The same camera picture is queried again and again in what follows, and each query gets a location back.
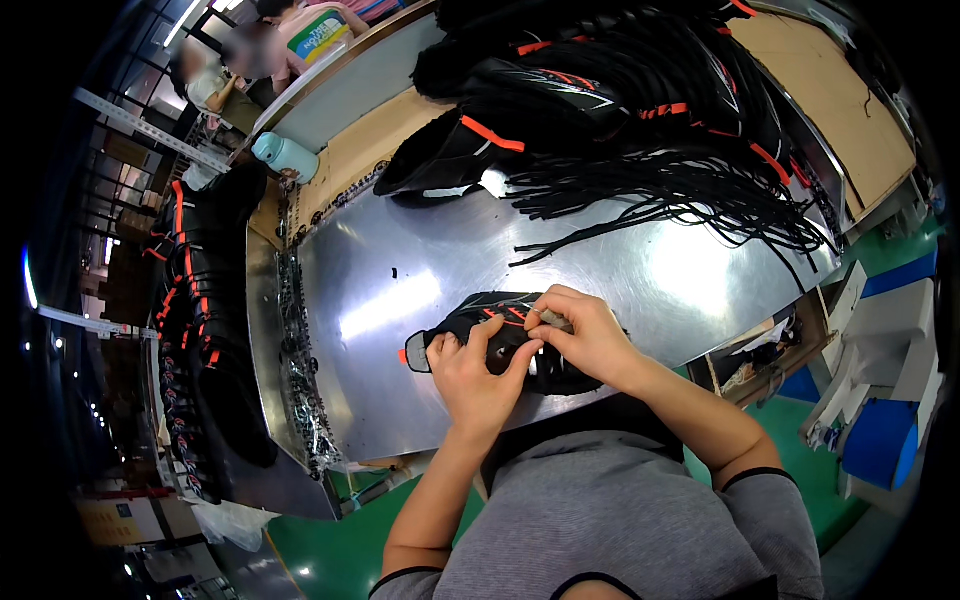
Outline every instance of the hand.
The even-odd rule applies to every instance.
[[[470,442],[492,444],[514,411],[530,361],[543,342],[517,349],[502,375],[487,371],[487,342],[503,326],[503,316],[475,325],[465,347],[452,333],[438,335],[426,349],[433,380],[453,420],[451,432]]]
[[[563,285],[551,285],[534,302],[534,308],[549,308],[565,316],[573,324],[573,335],[541,324],[540,313],[531,310],[524,325],[531,338],[552,345],[577,369],[618,390],[636,378],[642,354],[627,339],[603,299]]]

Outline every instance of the gray shirt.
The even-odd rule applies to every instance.
[[[780,598],[824,596],[789,475],[752,469],[715,492],[661,448],[636,434],[585,431],[524,452],[497,473],[446,569],[388,575],[372,600],[547,599],[584,573],[644,599],[719,598],[764,580],[769,589],[771,576]]]

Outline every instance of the stainless steel table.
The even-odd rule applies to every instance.
[[[301,244],[298,260],[317,386],[337,445],[351,461],[436,448],[449,426],[429,374],[397,358],[406,339],[439,323],[469,294],[541,292],[562,283],[607,300],[631,339],[667,367],[680,366],[761,323],[801,291],[761,242],[723,245],[707,227],[664,221],[614,231],[508,267],[514,246],[550,242],[617,216],[597,203],[553,221],[530,221],[486,191],[431,208],[406,208],[367,192]],[[808,217],[819,220],[819,211]],[[812,289],[839,266],[827,248],[814,273],[784,251]],[[516,427],[612,394],[525,396]]]

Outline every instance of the person's left hand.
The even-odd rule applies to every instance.
[[[487,370],[487,342],[503,326],[503,317],[475,325],[465,347],[452,333],[438,335],[426,349],[433,380],[453,420],[451,432],[472,443],[492,444],[514,410],[534,354],[543,347],[531,340],[516,350],[502,375]]]

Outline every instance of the light blue water bottle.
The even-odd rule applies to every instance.
[[[320,159],[293,140],[266,132],[253,144],[253,155],[284,177],[309,183],[317,174]]]

